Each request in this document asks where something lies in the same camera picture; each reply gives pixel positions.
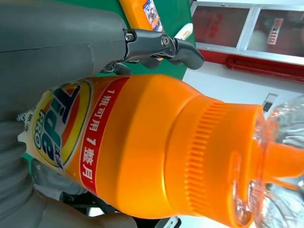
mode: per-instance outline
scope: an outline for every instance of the green table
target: green table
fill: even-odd
[[[118,0],[59,0],[61,2],[76,4],[85,7],[97,8],[101,10],[113,11],[120,15],[129,26],[127,18]],[[189,0],[154,0],[161,23],[165,32],[170,36],[175,36],[183,26],[192,23]],[[195,37],[192,34],[188,41],[194,44]],[[149,70],[140,64],[127,64],[133,74],[165,74],[182,80],[186,70],[186,66],[173,66],[166,60],[155,70]]]

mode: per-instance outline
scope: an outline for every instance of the tide logo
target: tide logo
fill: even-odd
[[[91,86],[81,81],[48,94],[36,107],[32,137],[45,160],[63,169],[74,151],[88,110]]]

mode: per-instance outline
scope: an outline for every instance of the orange bottle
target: orange bottle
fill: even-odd
[[[131,28],[164,31],[153,0],[119,0]]]
[[[140,218],[247,227],[260,208],[253,183],[303,171],[303,151],[265,140],[261,106],[226,104],[163,75],[69,83],[45,92],[26,120],[29,153]]]

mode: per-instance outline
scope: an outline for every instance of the screw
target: screw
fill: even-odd
[[[127,33],[124,35],[125,40],[127,41],[134,41],[134,40],[134,35],[133,35],[132,33]]]
[[[163,36],[161,38],[161,45],[162,46],[168,46],[169,45],[169,38],[167,36]]]

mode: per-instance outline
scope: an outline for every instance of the bottle label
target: bottle label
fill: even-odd
[[[164,32],[164,28],[153,0],[147,0],[143,5],[143,10],[153,31]]]
[[[103,136],[128,79],[88,78],[47,91],[25,115],[26,128],[19,140],[26,143],[29,154],[96,194]]]

